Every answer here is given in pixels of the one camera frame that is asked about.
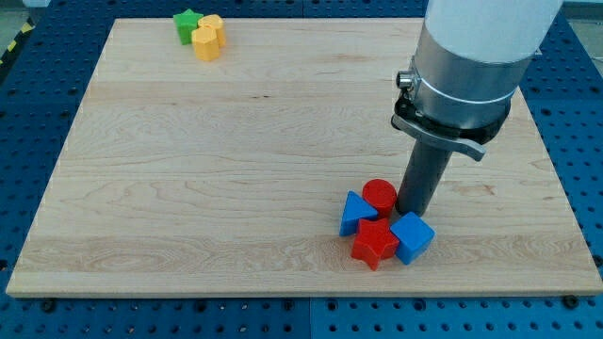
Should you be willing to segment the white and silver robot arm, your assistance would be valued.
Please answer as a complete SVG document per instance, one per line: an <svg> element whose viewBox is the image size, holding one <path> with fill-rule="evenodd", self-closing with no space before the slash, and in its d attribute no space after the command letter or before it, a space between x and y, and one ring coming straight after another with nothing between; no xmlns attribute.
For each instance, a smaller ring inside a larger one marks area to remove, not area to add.
<svg viewBox="0 0 603 339"><path fill-rule="evenodd" d="M392 125L436 149L476 161L562 0L431 0L416 51L397 75Z"/></svg>

